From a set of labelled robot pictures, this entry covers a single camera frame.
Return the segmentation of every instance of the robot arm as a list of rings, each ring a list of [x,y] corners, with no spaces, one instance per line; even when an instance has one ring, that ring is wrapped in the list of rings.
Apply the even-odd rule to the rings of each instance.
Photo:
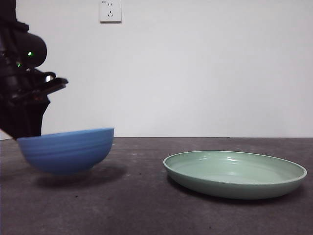
[[[15,0],[0,3],[0,129],[17,139],[41,135],[47,95],[67,80],[35,69],[45,61],[46,46],[17,21],[15,6]]]

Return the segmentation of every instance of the dark table surface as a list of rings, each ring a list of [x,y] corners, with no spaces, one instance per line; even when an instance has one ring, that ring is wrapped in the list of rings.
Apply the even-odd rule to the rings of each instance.
[[[2,235],[313,235],[313,139],[115,138],[104,161],[67,177],[32,168],[13,140],[0,144]],[[192,150],[271,155],[308,176],[274,199],[207,196],[164,170],[165,157]]]

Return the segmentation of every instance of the green plate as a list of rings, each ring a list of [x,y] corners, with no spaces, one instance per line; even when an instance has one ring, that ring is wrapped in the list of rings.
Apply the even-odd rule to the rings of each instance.
[[[233,199],[264,199],[295,190],[304,167],[266,155],[197,151],[178,153],[163,161],[169,176],[191,190]]]

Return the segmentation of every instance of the blue bowl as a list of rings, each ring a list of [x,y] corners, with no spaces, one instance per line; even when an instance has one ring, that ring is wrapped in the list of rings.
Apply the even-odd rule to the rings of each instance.
[[[18,138],[26,160],[35,168],[57,175],[92,168],[109,153],[114,128],[64,132]]]

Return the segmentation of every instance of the wall socket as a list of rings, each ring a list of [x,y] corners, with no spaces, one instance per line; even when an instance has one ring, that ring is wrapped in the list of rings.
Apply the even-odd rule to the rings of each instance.
[[[100,0],[100,22],[122,22],[122,0]]]

